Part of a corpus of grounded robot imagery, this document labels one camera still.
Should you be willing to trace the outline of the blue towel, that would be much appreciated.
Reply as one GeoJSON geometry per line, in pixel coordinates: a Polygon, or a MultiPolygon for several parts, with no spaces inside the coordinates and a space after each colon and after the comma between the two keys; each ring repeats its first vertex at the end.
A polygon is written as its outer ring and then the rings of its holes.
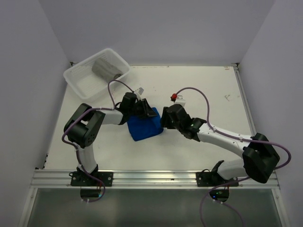
{"type": "Polygon", "coordinates": [[[127,121],[128,130],[134,141],[141,141],[157,135],[160,135],[164,129],[160,123],[160,114],[156,107],[152,110],[155,111],[156,116],[140,119],[137,116],[131,116],[127,121]]]}

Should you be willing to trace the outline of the grey towel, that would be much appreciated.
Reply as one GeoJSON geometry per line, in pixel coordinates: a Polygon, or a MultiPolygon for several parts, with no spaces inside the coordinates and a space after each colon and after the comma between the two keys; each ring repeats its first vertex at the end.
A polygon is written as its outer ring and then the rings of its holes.
{"type": "Polygon", "coordinates": [[[123,75],[123,72],[121,70],[102,58],[95,60],[92,65],[91,71],[107,83],[112,80],[118,79],[123,75]]]}

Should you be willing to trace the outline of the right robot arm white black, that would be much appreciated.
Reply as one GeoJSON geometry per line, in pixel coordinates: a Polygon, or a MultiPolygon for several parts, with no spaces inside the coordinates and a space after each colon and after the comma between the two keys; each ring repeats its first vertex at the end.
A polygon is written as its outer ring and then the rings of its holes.
{"type": "Polygon", "coordinates": [[[238,160],[219,161],[211,170],[209,176],[218,186],[235,177],[250,177],[266,183],[280,160],[263,134],[249,136],[230,131],[220,134],[216,128],[210,128],[206,120],[190,117],[180,104],[164,107],[160,122],[163,128],[176,129],[189,140],[213,144],[239,156],[238,160]]]}

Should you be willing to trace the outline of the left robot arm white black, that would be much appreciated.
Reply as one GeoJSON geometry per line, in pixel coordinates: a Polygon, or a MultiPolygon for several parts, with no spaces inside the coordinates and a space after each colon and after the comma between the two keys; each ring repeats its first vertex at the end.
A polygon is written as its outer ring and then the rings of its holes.
{"type": "Polygon", "coordinates": [[[98,165],[94,158],[93,142],[102,125],[127,124],[134,141],[148,139],[163,132],[160,115],[147,100],[135,92],[127,92],[120,103],[110,108],[93,108],[81,104],[63,129],[62,141],[72,145],[78,160],[77,171],[81,179],[92,186],[98,181],[98,165]]]}

